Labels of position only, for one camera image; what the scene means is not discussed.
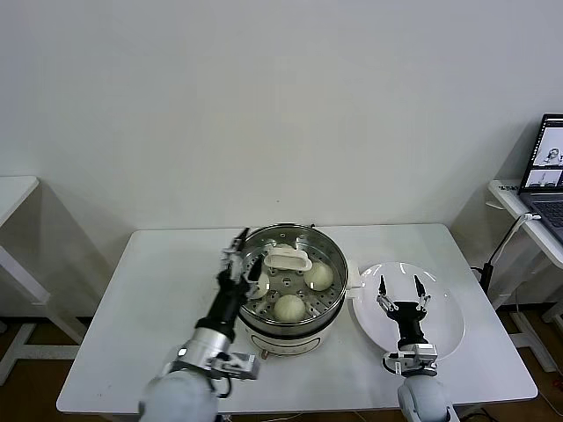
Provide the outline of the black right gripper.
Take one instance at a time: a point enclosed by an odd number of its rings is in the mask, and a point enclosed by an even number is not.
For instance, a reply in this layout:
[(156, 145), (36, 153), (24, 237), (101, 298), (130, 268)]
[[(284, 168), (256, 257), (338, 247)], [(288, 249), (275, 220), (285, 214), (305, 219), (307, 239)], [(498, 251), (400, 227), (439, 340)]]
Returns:
[(431, 295), (426, 292), (424, 285), (416, 274), (413, 278), (418, 295), (418, 303), (393, 302), (387, 296), (384, 276), (380, 276), (377, 303), (386, 315), (398, 325), (398, 347), (428, 343), (420, 327), (420, 322), (427, 315), (427, 305), (431, 299)]

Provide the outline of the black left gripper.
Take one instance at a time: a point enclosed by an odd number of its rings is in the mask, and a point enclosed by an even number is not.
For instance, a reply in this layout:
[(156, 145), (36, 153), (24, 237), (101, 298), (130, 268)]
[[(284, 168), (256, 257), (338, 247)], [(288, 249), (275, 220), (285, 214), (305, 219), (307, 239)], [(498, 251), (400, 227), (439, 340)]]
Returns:
[(205, 327), (223, 335), (234, 335), (238, 312), (248, 298), (260, 298), (264, 294), (262, 258), (257, 258), (247, 275), (241, 276), (238, 282), (231, 279), (242, 272), (242, 255), (249, 230), (244, 228), (227, 248), (222, 249), (222, 271), (217, 275), (219, 291), (205, 316)]

